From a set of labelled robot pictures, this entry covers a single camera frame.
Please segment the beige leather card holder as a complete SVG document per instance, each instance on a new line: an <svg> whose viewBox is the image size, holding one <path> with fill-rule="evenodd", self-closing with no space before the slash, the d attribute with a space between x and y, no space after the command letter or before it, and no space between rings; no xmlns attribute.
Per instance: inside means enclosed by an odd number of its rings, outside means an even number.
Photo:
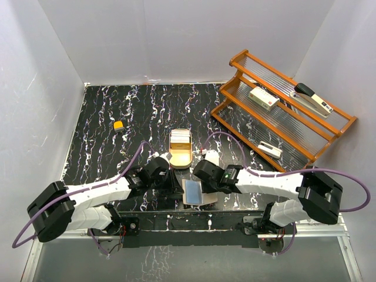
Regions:
<svg viewBox="0 0 376 282"><path fill-rule="evenodd" d="M204 206L218 201L217 193L203 193L202 183L194 180L182 180L183 204Z"/></svg>

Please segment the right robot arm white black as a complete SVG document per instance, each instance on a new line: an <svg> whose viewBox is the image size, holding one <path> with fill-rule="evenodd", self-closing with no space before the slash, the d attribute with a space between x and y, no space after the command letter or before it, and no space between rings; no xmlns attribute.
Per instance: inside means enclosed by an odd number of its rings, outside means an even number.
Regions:
<svg viewBox="0 0 376 282"><path fill-rule="evenodd" d="M343 188L313 167L298 173L273 173L239 165L222 169L208 160L201 160L193 174L216 192L285 197L285 202L269 203L264 210L260 222L269 233L300 220L312 219L327 225L338 222Z"/></svg>

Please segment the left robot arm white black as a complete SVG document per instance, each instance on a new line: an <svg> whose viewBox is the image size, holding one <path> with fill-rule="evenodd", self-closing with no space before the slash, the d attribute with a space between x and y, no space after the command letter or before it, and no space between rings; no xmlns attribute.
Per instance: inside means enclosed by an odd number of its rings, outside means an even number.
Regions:
<svg viewBox="0 0 376 282"><path fill-rule="evenodd" d="M164 156L99 182L76 186L53 182L29 205L27 212L42 243L68 230L97 229L116 234L122 221L110 203L142 196L148 190L155 190L164 197L179 198L183 194Z"/></svg>

